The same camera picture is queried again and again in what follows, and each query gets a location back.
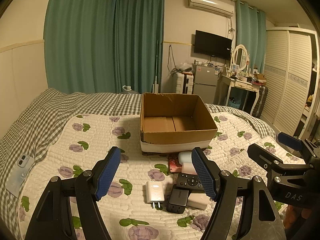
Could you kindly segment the light blue earbud case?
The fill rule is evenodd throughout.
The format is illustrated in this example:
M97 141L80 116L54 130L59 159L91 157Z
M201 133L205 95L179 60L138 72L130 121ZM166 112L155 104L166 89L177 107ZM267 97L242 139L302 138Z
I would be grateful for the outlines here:
M192 163L191 151L183 151L178 154L178 162L183 165L184 163Z

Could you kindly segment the white plug charger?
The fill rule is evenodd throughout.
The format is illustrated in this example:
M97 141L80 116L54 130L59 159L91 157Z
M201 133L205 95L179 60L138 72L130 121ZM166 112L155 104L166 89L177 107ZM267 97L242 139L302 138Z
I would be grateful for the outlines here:
M146 202L151 204L153 208L161 208L164 202L163 186L160 181L147 181L145 185Z

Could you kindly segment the white louvered wardrobe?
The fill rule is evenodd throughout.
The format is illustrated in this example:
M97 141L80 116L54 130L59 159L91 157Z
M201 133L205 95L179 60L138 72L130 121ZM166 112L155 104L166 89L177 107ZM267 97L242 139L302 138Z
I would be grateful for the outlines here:
M308 138L319 96L317 33L294 27L268 29L263 74L268 95L261 119L277 132Z

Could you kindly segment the white translucent bottle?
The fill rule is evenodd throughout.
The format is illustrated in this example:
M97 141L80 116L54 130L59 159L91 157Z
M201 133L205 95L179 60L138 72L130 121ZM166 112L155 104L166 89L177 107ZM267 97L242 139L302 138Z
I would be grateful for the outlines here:
M197 172L192 163L183 163L181 172L185 174L197 175Z

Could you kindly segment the black plug charger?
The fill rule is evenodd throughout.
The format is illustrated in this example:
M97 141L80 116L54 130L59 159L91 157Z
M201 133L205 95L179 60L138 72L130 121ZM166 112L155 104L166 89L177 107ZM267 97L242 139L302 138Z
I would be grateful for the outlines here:
M170 213L182 214L188 202L189 191L173 187L167 203L167 211Z

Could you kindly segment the black remote control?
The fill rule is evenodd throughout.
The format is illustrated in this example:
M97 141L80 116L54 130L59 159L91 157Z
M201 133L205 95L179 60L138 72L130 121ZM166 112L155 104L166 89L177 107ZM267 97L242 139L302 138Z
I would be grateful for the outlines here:
M179 173L176 186L183 189L204 191L198 175L193 174Z

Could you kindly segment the grey checkered bed sheet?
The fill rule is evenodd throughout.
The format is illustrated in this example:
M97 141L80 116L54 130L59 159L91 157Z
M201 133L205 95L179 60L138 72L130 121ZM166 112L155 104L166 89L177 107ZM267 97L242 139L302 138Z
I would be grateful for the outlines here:
M49 146L59 139L67 122L79 115L139 116L140 106L139 94L67 95L50 88L24 110L1 139L1 219L17 239L25 238L18 222L25 182L34 166L45 159ZM6 182L22 154L33 157L35 162L16 198L6 189Z

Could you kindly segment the oval vanity mirror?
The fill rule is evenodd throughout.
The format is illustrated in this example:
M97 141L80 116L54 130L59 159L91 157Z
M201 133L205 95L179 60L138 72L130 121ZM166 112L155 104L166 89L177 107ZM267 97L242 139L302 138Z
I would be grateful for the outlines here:
M249 66L249 53L243 44L239 44L232 52L231 66L237 65L239 71L247 71Z

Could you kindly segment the grey mini fridge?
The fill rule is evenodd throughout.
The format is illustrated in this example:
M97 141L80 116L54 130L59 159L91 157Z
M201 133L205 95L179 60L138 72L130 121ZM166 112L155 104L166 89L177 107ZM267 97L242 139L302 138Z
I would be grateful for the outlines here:
M193 94L198 95L204 103L217 104L222 72L214 67L193 64Z

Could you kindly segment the open cardboard box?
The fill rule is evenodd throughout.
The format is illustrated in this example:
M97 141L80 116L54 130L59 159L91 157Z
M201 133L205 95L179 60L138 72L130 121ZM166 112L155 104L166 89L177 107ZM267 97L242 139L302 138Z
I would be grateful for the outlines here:
M144 93L140 111L140 146L144 154L171 154L207 148L217 125L195 94Z

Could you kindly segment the white suitcase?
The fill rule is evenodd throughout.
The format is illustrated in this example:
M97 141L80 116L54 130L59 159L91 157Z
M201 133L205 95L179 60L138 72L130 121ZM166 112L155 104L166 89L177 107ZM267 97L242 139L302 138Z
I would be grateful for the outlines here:
M194 76L191 72L175 73L173 77L173 92L176 94L193 93Z

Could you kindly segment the green curtain right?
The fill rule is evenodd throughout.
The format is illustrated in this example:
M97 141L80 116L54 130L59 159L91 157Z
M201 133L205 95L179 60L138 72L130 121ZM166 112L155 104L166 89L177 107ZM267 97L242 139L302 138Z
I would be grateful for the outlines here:
M248 3L236 0L236 44L242 44L249 54L249 67L264 70L266 53L266 14Z

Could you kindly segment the water jug cap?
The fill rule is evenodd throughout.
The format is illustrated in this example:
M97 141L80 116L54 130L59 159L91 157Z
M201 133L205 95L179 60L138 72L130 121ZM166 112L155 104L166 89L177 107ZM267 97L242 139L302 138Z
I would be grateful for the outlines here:
M132 90L130 86L126 86L126 85L123 85L122 89L124 92L129 92Z

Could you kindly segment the green curtain left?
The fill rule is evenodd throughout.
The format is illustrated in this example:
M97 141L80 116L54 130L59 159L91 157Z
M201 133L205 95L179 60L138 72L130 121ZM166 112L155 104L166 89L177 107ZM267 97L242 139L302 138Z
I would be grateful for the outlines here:
M61 92L150 92L161 83L164 0L49 0L48 86Z

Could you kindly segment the black wall television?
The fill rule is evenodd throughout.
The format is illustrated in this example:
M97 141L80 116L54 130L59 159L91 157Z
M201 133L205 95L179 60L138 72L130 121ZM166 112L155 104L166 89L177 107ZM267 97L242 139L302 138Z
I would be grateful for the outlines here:
M195 31L194 53L230 60L231 48L232 40L230 38L204 31Z

